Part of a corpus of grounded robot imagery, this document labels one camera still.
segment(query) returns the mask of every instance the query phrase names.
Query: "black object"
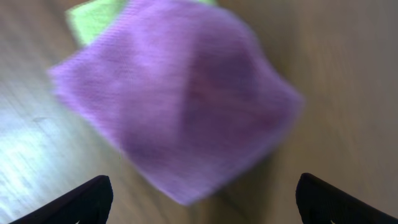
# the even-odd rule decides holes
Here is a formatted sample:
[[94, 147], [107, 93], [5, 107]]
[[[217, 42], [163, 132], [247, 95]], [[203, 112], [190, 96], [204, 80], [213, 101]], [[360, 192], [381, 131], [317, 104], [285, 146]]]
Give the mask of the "black object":
[[105, 224], [113, 191], [100, 175], [10, 224]]
[[302, 174], [296, 203], [304, 224], [398, 224], [376, 210], [312, 174]]

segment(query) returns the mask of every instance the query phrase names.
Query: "green cloth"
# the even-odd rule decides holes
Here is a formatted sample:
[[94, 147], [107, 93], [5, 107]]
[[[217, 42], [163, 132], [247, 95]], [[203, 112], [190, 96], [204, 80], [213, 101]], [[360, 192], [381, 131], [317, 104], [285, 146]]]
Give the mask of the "green cloth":
[[[196, 0], [206, 4], [216, 4], [215, 0]], [[81, 46], [92, 43], [119, 13], [127, 0], [90, 0], [66, 12], [67, 22], [73, 36]]]

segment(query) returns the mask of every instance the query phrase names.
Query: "wooden table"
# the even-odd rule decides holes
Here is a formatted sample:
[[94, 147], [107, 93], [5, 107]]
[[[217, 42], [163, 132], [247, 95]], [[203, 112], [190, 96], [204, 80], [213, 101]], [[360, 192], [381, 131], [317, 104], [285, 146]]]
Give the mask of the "wooden table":
[[398, 1], [220, 1], [307, 106], [276, 153], [191, 207], [54, 98], [45, 70], [76, 51], [63, 12], [81, 1], [0, 0], [0, 223], [100, 174], [114, 189], [108, 223], [301, 223], [302, 172], [398, 217]]

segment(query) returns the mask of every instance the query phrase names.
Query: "purple fabric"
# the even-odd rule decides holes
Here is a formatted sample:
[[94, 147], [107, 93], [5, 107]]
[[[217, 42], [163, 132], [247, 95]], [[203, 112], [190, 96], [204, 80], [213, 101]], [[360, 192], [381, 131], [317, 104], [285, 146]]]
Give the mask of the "purple fabric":
[[130, 2], [50, 73], [65, 104], [185, 205], [269, 154], [302, 106], [247, 25], [188, 1]]

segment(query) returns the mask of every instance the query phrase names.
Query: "wooden floor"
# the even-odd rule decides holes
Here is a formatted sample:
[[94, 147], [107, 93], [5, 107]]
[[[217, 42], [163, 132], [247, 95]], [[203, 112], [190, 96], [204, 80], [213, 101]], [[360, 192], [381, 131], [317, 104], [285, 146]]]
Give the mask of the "wooden floor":
[[301, 223], [302, 172], [398, 217], [398, 1], [220, 1], [307, 106], [276, 153], [191, 207], [53, 97], [45, 70], [76, 51], [63, 12], [81, 1], [0, 0], [0, 223], [100, 174], [114, 189], [108, 223]]

